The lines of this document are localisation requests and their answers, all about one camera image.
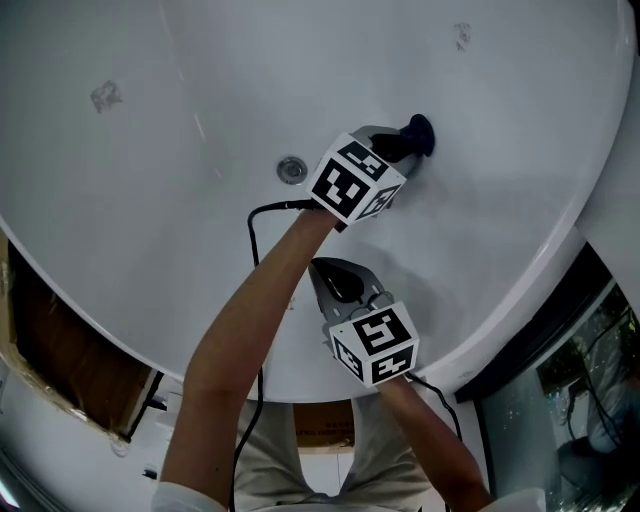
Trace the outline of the small printed cardboard box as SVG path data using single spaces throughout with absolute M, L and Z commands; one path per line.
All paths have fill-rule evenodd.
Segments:
M 354 417 L 350 400 L 294 404 L 298 450 L 303 454 L 339 454 L 353 450 Z

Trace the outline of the round metal bathtub drain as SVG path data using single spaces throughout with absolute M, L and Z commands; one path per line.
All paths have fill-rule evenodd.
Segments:
M 276 174 L 284 184 L 300 185 L 307 178 L 308 167 L 301 158 L 288 155 L 277 162 Z

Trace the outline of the white bathtub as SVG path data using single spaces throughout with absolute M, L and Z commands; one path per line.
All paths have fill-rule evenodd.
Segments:
M 0 0 L 0 227 L 78 314 L 181 378 L 252 267 L 248 214 L 344 132 L 435 150 L 326 256 L 370 268 L 453 391 L 568 270 L 637 57 L 630 0 Z

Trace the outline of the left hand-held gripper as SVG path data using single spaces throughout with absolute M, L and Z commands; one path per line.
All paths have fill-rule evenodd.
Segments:
M 371 149 L 388 151 L 387 163 Z M 334 141 L 310 177 L 307 193 L 350 226 L 382 212 L 423 157 L 420 148 L 408 147 L 399 129 L 362 126 Z

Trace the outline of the person's beige trousers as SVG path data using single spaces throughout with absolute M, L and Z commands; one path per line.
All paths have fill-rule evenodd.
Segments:
M 236 512 L 418 512 L 431 483 L 378 395 L 351 402 L 352 466 L 339 493 L 307 484 L 291 404 L 266 403 L 235 470 Z

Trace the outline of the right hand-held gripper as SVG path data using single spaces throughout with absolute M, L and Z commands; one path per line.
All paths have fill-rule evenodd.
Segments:
M 368 268 L 316 257 L 309 276 L 334 358 L 367 388 L 414 369 L 419 334 L 403 302 Z

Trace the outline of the person's left forearm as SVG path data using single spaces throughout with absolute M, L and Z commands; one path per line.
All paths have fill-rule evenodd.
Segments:
M 189 363 L 161 479 L 227 506 L 241 409 L 293 293 L 337 223 L 304 210 L 216 317 Z

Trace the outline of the large cardboard box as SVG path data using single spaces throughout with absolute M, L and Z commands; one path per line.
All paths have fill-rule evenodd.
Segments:
M 2 230 L 0 362 L 58 410 L 122 443 L 162 379 L 83 320 Z

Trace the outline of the person's white shirt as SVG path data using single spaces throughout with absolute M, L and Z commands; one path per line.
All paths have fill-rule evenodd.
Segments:
M 161 482 L 151 500 L 151 512 L 229 512 L 220 503 L 193 489 Z M 278 505 L 253 512 L 397 512 L 380 506 L 334 502 Z M 531 488 L 499 498 L 478 512 L 546 512 L 545 494 Z

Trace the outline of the person's right forearm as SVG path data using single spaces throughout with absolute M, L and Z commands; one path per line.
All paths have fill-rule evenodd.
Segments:
M 378 391 L 451 512 L 479 512 L 494 502 L 471 452 L 404 377 Z

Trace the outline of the dark blue cloth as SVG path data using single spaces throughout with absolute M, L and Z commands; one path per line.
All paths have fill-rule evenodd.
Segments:
M 400 139 L 409 153 L 430 157 L 435 148 L 432 124 L 423 114 L 414 114 L 409 123 L 399 130 Z

